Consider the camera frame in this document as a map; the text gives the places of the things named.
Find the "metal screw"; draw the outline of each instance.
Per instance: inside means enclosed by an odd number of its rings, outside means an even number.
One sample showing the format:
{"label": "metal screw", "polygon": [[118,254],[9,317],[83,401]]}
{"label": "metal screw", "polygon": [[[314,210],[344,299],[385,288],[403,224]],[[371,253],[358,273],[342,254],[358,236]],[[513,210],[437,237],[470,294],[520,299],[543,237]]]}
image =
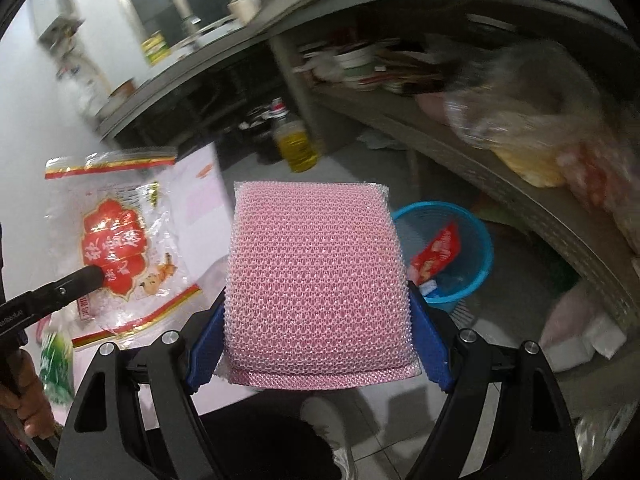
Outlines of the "metal screw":
{"label": "metal screw", "polygon": [[105,343],[104,345],[100,346],[100,353],[102,355],[109,355],[111,352],[113,352],[116,348],[116,345],[114,345],[113,343]]}
{"label": "metal screw", "polygon": [[527,341],[524,343],[524,349],[527,351],[527,354],[535,355],[540,351],[540,347],[537,343],[533,341]]}
{"label": "metal screw", "polygon": [[178,341],[180,335],[175,330],[169,330],[169,332],[165,332],[162,334],[162,342],[165,345],[171,345]]}
{"label": "metal screw", "polygon": [[475,343],[478,339],[478,334],[476,334],[473,330],[465,328],[460,331],[460,339],[465,343]]}

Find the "pink cloth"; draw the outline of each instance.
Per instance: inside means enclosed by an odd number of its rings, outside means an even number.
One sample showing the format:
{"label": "pink cloth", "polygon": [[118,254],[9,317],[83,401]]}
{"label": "pink cloth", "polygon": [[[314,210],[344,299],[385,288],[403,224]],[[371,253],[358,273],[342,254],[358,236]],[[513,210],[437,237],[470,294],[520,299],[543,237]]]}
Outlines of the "pink cloth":
{"label": "pink cloth", "polygon": [[239,184],[228,264],[231,382],[319,390],[420,373],[385,187]]}

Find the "human hand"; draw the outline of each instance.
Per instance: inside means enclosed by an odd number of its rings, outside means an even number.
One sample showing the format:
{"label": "human hand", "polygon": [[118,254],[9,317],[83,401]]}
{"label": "human hand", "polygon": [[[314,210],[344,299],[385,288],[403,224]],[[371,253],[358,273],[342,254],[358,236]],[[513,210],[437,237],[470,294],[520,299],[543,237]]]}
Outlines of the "human hand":
{"label": "human hand", "polygon": [[17,384],[20,397],[0,384],[0,406],[15,410],[18,418],[24,421],[24,432],[31,438],[49,438],[54,434],[56,421],[51,405],[36,374],[31,356],[20,350],[20,369],[17,371]]}

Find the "bottle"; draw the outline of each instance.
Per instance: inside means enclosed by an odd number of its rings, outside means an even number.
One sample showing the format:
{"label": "bottle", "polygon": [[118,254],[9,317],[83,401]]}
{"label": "bottle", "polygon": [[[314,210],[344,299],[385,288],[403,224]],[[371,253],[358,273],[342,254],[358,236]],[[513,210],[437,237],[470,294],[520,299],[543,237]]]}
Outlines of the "bottle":
{"label": "bottle", "polygon": [[318,154],[311,146],[305,123],[287,110],[281,98],[271,103],[271,134],[291,171],[301,173],[316,165]]}

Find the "white shoe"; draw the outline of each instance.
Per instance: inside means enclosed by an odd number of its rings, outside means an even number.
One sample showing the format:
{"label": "white shoe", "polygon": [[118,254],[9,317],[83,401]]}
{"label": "white shoe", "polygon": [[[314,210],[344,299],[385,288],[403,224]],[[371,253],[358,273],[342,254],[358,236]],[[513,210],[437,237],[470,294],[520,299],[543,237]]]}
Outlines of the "white shoe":
{"label": "white shoe", "polygon": [[358,471],[337,408],[322,397],[309,397],[302,403],[300,419],[312,426],[316,435],[329,444],[334,463],[342,472],[342,480],[357,480]]}

